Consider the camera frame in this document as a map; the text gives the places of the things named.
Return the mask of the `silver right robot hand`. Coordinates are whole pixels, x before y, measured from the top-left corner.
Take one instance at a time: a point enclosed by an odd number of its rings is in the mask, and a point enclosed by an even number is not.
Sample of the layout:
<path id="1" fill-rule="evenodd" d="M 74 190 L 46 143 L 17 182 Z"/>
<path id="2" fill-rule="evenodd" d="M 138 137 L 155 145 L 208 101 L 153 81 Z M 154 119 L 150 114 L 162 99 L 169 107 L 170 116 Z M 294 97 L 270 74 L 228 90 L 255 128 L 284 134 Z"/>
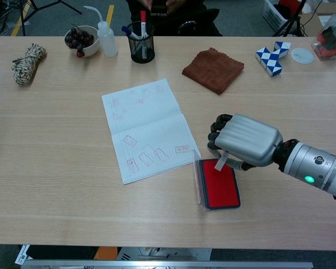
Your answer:
<path id="1" fill-rule="evenodd" d="M 207 147 L 229 167 L 247 171 L 270 165 L 282 142 L 275 127 L 241 114 L 221 114 L 211 125 Z"/>

